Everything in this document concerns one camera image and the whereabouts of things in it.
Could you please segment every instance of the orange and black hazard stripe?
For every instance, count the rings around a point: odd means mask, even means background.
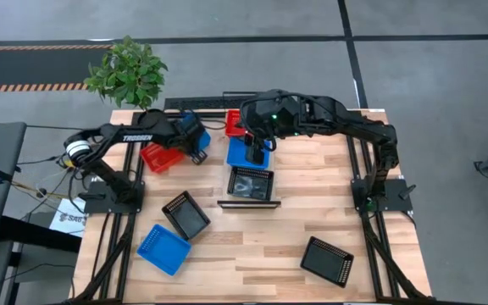
[[[85,90],[111,44],[0,46],[0,92]]]

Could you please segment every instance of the black mesh tray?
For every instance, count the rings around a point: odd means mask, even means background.
[[[178,195],[161,210],[185,240],[195,237],[210,224],[210,219],[187,191]]]
[[[352,263],[353,255],[312,236],[301,268],[343,288],[346,287]]]
[[[275,173],[268,170],[233,167],[227,193],[232,196],[270,200]]]

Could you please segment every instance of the table leg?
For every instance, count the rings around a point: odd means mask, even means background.
[[[81,238],[71,234],[50,230],[7,216],[2,216],[0,219],[0,240],[22,242],[75,253],[78,253],[82,241]]]

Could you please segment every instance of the potted plant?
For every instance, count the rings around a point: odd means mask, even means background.
[[[98,92],[102,100],[114,100],[119,108],[125,101],[143,110],[158,99],[165,83],[162,69],[168,71],[150,45],[133,42],[129,36],[104,54],[101,67],[89,64],[88,68],[90,77],[84,83],[89,92]]]

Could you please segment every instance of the gray floor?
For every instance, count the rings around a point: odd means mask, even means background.
[[[347,6],[355,35],[488,33],[488,1],[347,0]],[[0,0],[0,40],[341,33],[336,1],[327,0]],[[412,194],[415,219],[435,296],[488,303],[488,180],[472,165],[488,154],[488,42],[356,46],[369,106],[387,109],[402,170],[418,186]],[[341,42],[154,49],[170,68],[164,97],[279,87],[357,105]],[[88,127],[106,122],[111,109],[87,92],[0,93],[1,122]],[[60,153],[71,133],[28,130],[21,159]],[[17,179],[35,183],[58,170],[51,164],[27,169]],[[5,213],[21,217],[35,204],[13,192]],[[60,301],[68,288],[63,278],[31,285],[19,303],[39,303],[33,296],[42,291],[43,302]]]

